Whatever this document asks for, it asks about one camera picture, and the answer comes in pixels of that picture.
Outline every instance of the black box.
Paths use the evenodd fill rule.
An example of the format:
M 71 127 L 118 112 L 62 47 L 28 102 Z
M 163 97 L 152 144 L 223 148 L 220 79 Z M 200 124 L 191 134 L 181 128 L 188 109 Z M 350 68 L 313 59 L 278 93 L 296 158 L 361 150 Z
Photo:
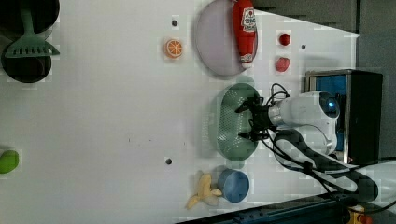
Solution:
M 326 91 L 321 78 L 344 76 L 345 96 L 338 94 L 340 118 L 337 130 L 344 136 L 343 161 L 356 165 L 374 164 L 378 160 L 381 123 L 382 75 L 358 70 L 307 72 L 305 91 Z

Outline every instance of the green ball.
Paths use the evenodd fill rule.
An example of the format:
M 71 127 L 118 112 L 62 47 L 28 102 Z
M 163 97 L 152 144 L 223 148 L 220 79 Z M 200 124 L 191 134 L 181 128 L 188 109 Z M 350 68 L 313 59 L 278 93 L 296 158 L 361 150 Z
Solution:
M 18 152 L 9 150 L 5 151 L 0 157 L 0 174 L 6 174 L 15 169 L 20 163 Z

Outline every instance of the blue cup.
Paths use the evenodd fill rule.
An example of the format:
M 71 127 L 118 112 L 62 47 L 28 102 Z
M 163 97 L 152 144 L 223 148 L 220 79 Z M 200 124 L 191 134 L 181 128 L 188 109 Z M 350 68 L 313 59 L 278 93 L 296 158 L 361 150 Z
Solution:
M 219 176 L 218 187 L 230 203 L 239 203 L 248 195 L 248 177 L 236 170 L 226 169 Z

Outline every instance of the green spoon handle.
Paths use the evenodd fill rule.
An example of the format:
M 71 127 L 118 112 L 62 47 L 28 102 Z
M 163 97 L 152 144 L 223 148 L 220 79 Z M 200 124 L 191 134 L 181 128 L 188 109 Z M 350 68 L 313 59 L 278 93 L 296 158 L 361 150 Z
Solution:
M 26 35 L 35 33 L 32 21 L 32 13 L 30 11 L 30 5 L 28 1 L 29 0 L 20 1 L 23 29 Z

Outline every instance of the orange slice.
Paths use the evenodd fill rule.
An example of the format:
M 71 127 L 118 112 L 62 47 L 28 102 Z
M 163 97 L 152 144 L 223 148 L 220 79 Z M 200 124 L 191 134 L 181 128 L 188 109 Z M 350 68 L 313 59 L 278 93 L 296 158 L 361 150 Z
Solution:
M 181 56 L 183 51 L 183 47 L 181 46 L 180 41 L 171 39 L 166 42 L 164 46 L 165 54 L 169 58 L 175 59 Z

